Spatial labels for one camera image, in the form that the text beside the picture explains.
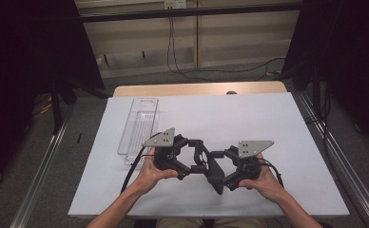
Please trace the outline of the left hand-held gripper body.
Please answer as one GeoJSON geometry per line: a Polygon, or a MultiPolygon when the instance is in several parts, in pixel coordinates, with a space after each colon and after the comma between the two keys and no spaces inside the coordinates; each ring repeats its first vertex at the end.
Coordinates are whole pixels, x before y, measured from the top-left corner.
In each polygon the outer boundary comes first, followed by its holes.
{"type": "Polygon", "coordinates": [[[160,170],[177,170],[176,155],[173,152],[175,129],[168,128],[156,133],[143,143],[143,147],[154,149],[154,165],[160,170]]]}

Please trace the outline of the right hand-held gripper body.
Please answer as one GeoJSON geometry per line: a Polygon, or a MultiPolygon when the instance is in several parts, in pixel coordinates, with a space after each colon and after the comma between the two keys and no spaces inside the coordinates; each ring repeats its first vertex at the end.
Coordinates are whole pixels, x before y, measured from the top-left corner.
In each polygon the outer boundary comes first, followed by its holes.
{"type": "Polygon", "coordinates": [[[257,156],[274,144],[273,141],[239,141],[237,146],[227,149],[227,157],[236,166],[228,181],[255,180],[261,173],[261,163],[257,156]]]}

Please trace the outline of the black case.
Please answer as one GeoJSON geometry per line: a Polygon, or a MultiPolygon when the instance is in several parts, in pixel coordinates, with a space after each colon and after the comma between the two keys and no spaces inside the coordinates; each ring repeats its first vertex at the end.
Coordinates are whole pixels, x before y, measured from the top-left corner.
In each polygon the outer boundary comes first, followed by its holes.
{"type": "Polygon", "coordinates": [[[204,174],[214,190],[221,195],[224,187],[224,171],[216,162],[216,158],[220,158],[221,155],[216,156],[213,152],[209,152],[201,140],[190,140],[188,146],[194,148],[195,163],[190,166],[190,172],[204,174]]]}

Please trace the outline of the clear plastic storage bin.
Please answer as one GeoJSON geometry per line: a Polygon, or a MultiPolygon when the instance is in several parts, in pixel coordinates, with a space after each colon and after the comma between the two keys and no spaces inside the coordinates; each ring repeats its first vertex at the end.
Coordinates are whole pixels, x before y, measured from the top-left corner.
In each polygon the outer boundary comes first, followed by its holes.
{"type": "Polygon", "coordinates": [[[125,129],[117,153],[125,165],[132,165],[143,143],[155,133],[158,113],[157,98],[135,98],[128,112],[125,129]]]}

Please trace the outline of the person's right hand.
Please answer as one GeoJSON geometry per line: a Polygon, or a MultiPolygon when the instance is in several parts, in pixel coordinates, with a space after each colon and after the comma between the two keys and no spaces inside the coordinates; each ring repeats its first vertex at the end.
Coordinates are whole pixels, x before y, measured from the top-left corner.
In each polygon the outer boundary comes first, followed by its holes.
{"type": "Polygon", "coordinates": [[[276,177],[272,174],[268,165],[265,165],[265,160],[262,154],[257,156],[261,163],[261,173],[256,180],[245,179],[239,182],[239,186],[246,189],[257,190],[265,199],[278,203],[284,191],[276,177]]]}

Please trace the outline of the person's left hand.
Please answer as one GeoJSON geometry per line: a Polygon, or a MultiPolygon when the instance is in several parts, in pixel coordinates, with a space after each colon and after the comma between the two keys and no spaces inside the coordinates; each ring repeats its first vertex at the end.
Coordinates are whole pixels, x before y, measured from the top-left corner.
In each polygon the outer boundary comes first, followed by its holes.
{"type": "Polygon", "coordinates": [[[148,193],[160,180],[177,178],[178,172],[172,169],[160,170],[154,165],[155,149],[151,148],[145,157],[142,169],[133,182],[140,195],[148,193]]]}

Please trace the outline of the white table cover board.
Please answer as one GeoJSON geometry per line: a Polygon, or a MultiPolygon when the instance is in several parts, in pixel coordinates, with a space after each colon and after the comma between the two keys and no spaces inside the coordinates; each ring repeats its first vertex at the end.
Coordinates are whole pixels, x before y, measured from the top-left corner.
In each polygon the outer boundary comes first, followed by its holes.
{"type": "MultiPolygon", "coordinates": [[[[100,214],[120,194],[128,171],[118,147],[131,108],[130,98],[107,102],[95,142],[69,215],[100,214]]],[[[170,127],[200,139],[210,151],[240,140],[267,140],[263,152],[282,175],[285,189],[311,215],[346,216],[349,211],[312,136],[289,93],[169,96],[158,102],[158,130],[170,127]]],[[[279,207],[255,190],[238,188],[217,194],[203,175],[161,180],[133,206],[140,218],[274,217],[279,207]]]]}

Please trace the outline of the wooden table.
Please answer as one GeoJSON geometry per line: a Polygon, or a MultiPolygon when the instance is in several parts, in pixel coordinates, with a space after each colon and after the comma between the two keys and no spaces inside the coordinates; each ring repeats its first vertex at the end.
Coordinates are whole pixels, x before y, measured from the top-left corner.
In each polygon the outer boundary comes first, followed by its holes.
{"type": "Polygon", "coordinates": [[[225,95],[286,92],[282,82],[231,82],[172,85],[121,85],[114,97],[162,97],[188,95],[225,95]]]}

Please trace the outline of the black metal stand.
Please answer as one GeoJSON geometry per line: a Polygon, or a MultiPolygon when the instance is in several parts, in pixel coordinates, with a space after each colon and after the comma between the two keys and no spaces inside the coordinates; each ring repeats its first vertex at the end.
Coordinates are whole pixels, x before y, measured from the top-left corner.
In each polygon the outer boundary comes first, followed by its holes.
{"type": "Polygon", "coordinates": [[[107,99],[112,96],[110,92],[106,92],[105,88],[90,86],[71,77],[52,76],[50,81],[50,98],[54,120],[53,134],[56,134],[62,127],[63,117],[61,112],[60,101],[63,100],[67,105],[74,105],[77,102],[77,96],[74,89],[84,90],[88,94],[99,99],[107,99]]]}

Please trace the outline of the black curtain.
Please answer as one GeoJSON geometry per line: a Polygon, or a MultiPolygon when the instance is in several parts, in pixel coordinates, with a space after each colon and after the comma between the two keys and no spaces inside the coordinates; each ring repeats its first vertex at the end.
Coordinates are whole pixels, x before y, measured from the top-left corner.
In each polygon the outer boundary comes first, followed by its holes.
{"type": "Polygon", "coordinates": [[[32,118],[34,99],[104,83],[75,0],[0,0],[0,172],[32,118]]]}
{"type": "Polygon", "coordinates": [[[321,76],[369,135],[369,0],[302,0],[282,71],[296,88],[321,76]]]}

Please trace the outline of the long wooden desk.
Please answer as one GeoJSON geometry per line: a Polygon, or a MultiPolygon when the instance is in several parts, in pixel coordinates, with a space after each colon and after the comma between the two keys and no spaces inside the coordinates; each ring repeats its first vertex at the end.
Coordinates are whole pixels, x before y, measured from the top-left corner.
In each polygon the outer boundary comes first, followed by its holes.
{"type": "Polygon", "coordinates": [[[192,17],[207,15],[226,15],[240,13],[260,13],[300,10],[302,2],[276,3],[262,5],[247,5],[233,7],[214,7],[214,8],[191,8],[191,9],[158,9],[133,12],[108,12],[92,13],[69,18],[73,23],[97,23],[109,21],[130,21],[144,19],[160,19],[175,17],[192,17]]]}

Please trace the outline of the metal floor rail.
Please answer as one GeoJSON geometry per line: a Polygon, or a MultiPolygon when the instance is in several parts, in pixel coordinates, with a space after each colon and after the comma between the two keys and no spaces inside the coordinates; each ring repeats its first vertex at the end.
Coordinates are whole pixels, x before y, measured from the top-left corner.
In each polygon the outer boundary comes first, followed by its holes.
{"type": "Polygon", "coordinates": [[[335,140],[333,134],[328,129],[327,123],[321,121],[314,112],[313,102],[306,94],[300,95],[300,100],[304,108],[309,113],[308,119],[311,120],[317,128],[322,139],[324,140],[324,148],[331,155],[334,162],[337,164],[340,172],[343,174],[350,188],[354,192],[359,201],[360,206],[365,211],[365,215],[369,218],[369,191],[363,184],[351,163],[347,160],[339,144],[335,140]]]}
{"type": "Polygon", "coordinates": [[[10,225],[10,228],[26,228],[30,215],[34,209],[36,201],[41,193],[45,178],[49,172],[54,156],[58,150],[61,140],[64,137],[68,121],[64,120],[56,133],[52,136],[47,151],[40,166],[30,184],[29,190],[20,204],[17,213],[10,225]]]}

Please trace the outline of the white wall socket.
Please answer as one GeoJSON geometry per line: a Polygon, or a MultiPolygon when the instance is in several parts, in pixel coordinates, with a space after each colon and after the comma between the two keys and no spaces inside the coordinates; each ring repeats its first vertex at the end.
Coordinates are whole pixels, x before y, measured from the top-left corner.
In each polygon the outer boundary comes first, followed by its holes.
{"type": "Polygon", "coordinates": [[[185,0],[165,0],[164,4],[166,10],[179,10],[186,8],[185,0]]]}

